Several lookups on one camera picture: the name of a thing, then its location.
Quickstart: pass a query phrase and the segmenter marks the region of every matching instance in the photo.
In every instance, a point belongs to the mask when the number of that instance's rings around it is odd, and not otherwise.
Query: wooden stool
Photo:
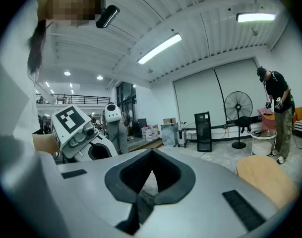
[[[249,156],[237,163],[237,173],[266,195],[278,208],[296,200],[299,191],[275,160],[268,156]]]

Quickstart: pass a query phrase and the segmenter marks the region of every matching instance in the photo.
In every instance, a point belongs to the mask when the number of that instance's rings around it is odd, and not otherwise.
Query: glove
[[[281,109],[283,107],[283,103],[282,103],[282,98],[277,98],[276,99],[276,105],[274,106],[275,109]]]
[[[266,104],[265,104],[265,107],[266,107],[267,109],[270,109],[270,108],[271,108],[271,101],[270,101],[270,99],[267,99]]]

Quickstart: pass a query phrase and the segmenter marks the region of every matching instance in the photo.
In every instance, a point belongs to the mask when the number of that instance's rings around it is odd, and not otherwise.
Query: standing fan
[[[240,142],[240,117],[250,117],[253,109],[252,101],[250,97],[244,92],[233,92],[225,99],[226,115],[234,121],[238,119],[238,134],[239,140],[232,144],[232,147],[236,149],[242,149],[245,147],[245,143]]]

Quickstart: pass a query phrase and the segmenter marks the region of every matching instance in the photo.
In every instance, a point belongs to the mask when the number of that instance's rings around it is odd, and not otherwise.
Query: railing
[[[107,105],[110,102],[109,97],[69,95],[69,94],[51,94],[56,98],[55,104],[100,104]],[[36,94],[37,104],[49,104],[42,95]]]

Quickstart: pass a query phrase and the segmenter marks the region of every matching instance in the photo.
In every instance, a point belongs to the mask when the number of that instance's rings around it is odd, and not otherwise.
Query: recessed ceiling light
[[[237,21],[248,22],[248,21],[273,21],[275,14],[273,13],[238,13]]]
[[[157,45],[152,50],[150,50],[146,55],[141,57],[137,62],[139,64],[145,64],[147,61],[149,61],[151,58],[156,56],[158,53],[162,52],[163,50],[167,49],[168,47],[179,41],[181,41],[181,36],[179,33],[176,33],[170,38],[168,38],[167,40],[165,40],[164,42],[162,42],[161,44]]]

